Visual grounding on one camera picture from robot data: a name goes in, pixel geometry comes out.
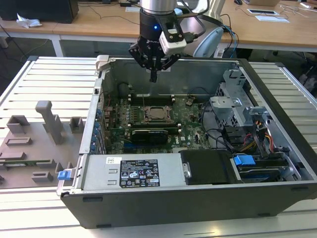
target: blue cable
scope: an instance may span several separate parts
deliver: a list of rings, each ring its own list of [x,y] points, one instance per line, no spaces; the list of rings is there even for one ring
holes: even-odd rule
[[[230,34],[232,35],[233,39],[234,39],[234,43],[233,43],[233,52],[230,56],[230,58],[233,57],[233,53],[236,51],[236,48],[237,48],[237,39],[236,39],[236,34],[226,25],[223,25],[229,32]]]
[[[233,44],[233,51],[232,51],[232,54],[231,54],[230,58],[233,57],[233,53],[236,51],[237,46],[238,46],[238,45],[237,45],[236,34],[235,34],[233,31],[231,31],[231,33],[232,33],[232,36],[233,36],[233,38],[234,38],[234,44]]]

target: motherboard chip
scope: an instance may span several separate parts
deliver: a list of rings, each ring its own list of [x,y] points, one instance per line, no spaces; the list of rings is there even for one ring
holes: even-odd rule
[[[174,120],[170,116],[171,108],[165,107],[144,107],[144,120],[143,123],[163,123],[171,124]]]

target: floor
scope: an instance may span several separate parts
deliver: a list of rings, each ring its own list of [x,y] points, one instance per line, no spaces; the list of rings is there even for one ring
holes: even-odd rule
[[[42,39],[15,38],[15,42],[27,56],[55,56],[52,42]],[[15,77],[21,66],[26,61],[21,51],[15,43],[8,39],[8,48],[0,49],[0,94],[6,89],[11,80]],[[127,56],[129,43],[108,43],[98,42],[99,52],[94,52],[93,42],[88,41],[62,41],[65,55],[68,57],[96,57],[99,54]],[[266,51],[253,50],[249,61],[265,61]],[[303,72],[302,64],[305,63],[302,53],[299,55],[294,52],[278,52],[277,56],[270,54],[267,58],[269,62],[283,63],[295,77]],[[314,59],[314,56],[306,54],[307,57]]]

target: blue led light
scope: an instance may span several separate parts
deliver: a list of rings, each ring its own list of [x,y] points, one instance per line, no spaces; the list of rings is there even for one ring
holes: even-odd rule
[[[156,30],[156,31],[159,31],[159,30],[160,30],[159,24],[155,24],[155,25],[153,26],[153,28],[154,28],[154,30]]]

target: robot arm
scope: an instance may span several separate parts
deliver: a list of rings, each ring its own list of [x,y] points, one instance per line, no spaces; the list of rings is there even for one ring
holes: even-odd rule
[[[191,32],[184,33],[180,19],[207,12],[210,0],[204,1],[207,1],[205,11],[180,17],[174,12],[177,0],[141,0],[140,36],[129,52],[141,67],[151,71],[150,82],[156,82],[157,72],[172,66],[180,59],[180,53],[187,44],[199,36]]]

